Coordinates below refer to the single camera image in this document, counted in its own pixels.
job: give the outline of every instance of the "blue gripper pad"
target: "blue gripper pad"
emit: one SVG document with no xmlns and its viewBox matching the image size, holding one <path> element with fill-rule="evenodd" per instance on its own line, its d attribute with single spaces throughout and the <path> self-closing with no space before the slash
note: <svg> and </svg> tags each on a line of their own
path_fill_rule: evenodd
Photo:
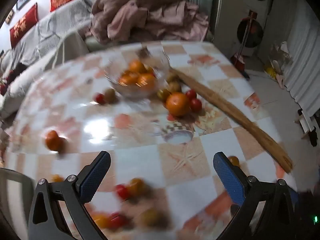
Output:
<svg viewBox="0 0 320 240">
<path fill-rule="evenodd" d="M 217 172 L 233 203 L 241 206 L 245 199 L 244 185 L 232 170 L 231 166 L 233 166 L 232 163 L 223 152 L 218 152 L 214 155 L 213 167 L 215 171 Z"/>
<path fill-rule="evenodd" d="M 79 194 L 79 199 L 83 204 L 92 200 L 110 165 L 110 154 L 101 151 L 90 165 L 86 165 L 80 171 L 76 189 Z"/>
</svg>

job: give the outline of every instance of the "wooden stick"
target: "wooden stick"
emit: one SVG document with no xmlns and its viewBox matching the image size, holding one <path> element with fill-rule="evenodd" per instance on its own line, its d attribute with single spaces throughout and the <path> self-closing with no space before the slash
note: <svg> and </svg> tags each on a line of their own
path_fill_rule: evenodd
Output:
<svg viewBox="0 0 320 240">
<path fill-rule="evenodd" d="M 286 173 L 292 170 L 292 160 L 288 157 L 287 153 L 268 134 L 253 124 L 237 107 L 181 71 L 172 68 L 170 71 L 177 74 L 188 87 L 194 89 L 205 100 L 215 105 L 244 127 L 269 152 Z"/>
</svg>

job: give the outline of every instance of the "checkered tablecloth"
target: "checkered tablecloth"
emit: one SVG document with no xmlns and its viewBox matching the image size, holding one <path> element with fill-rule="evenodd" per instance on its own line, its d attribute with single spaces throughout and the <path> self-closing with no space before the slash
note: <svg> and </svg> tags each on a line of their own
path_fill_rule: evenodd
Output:
<svg viewBox="0 0 320 240">
<path fill-rule="evenodd" d="M 139 227 L 117 233 L 104 230 L 109 239 L 207 239 L 219 234 L 230 219 L 228 196 L 212 165 L 213 155 L 219 151 L 237 156 L 247 175 L 261 181 L 284 178 L 296 188 L 292 176 L 285 174 L 245 129 L 203 99 L 205 114 L 181 120 L 170 119 L 156 98 L 138 102 L 120 98 L 114 105 L 95 104 L 93 95 L 110 86 L 99 74 L 108 59 L 121 53 L 129 62 L 141 46 L 163 49 L 173 68 L 219 93 L 281 144 L 251 86 L 211 43 L 137 43 L 67 62 L 35 82 L 14 122 L 6 167 L 35 182 L 40 178 L 50 181 L 52 174 L 64 178 L 78 174 L 101 150 L 108 151 L 111 168 L 87 205 L 89 213 L 121 210 L 133 214 L 136 207 L 120 203 L 112 189 L 141 177 L 155 189 L 153 199 L 139 203 L 141 209 L 155 205 L 170 219 L 163 231 Z M 51 129 L 67 140 L 62 157 L 44 145 L 43 137 Z M 212 208 L 215 205 L 221 207 L 219 212 Z"/>
</svg>

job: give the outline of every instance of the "metal screw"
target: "metal screw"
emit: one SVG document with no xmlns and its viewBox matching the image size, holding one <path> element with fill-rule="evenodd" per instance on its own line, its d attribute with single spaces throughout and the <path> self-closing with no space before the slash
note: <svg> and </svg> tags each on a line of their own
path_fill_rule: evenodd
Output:
<svg viewBox="0 0 320 240">
<path fill-rule="evenodd" d="M 68 177 L 68 181 L 70 181 L 70 182 L 74 181 L 75 179 L 76 179 L 76 176 L 75 176 L 75 175 L 70 175 L 70 176 Z"/>
<path fill-rule="evenodd" d="M 257 181 L 257 178 L 256 178 L 255 176 L 249 176 L 249 177 L 248 177 L 248 180 L 249 180 L 250 182 L 256 182 L 256 181 Z"/>
<path fill-rule="evenodd" d="M 278 179 L 278 182 L 279 182 L 279 184 L 280 184 L 281 186 L 286 185 L 286 182 L 285 182 L 284 179 Z"/>
<path fill-rule="evenodd" d="M 39 179 L 39 181 L 38 181 L 38 184 L 39 185 L 42 185 L 42 184 L 44 184 L 45 183 L 45 179 Z"/>
</svg>

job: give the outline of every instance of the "floor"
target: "floor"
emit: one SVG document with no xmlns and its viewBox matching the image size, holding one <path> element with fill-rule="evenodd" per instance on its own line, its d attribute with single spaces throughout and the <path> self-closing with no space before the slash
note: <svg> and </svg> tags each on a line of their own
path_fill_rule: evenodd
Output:
<svg viewBox="0 0 320 240">
<path fill-rule="evenodd" d="M 298 116 L 297 110 L 300 109 L 300 106 L 287 90 L 280 89 L 276 82 L 264 75 L 263 64 L 259 59 L 252 58 L 246 61 L 246 69 L 250 75 L 251 86 L 259 96 L 263 107 L 268 110 L 283 139 L 285 149 L 295 164 L 293 176 L 296 179 L 298 190 L 313 190 L 319 180 L 320 146 L 313 147 L 308 137 L 301 139 L 302 128 L 293 122 Z"/>
</svg>

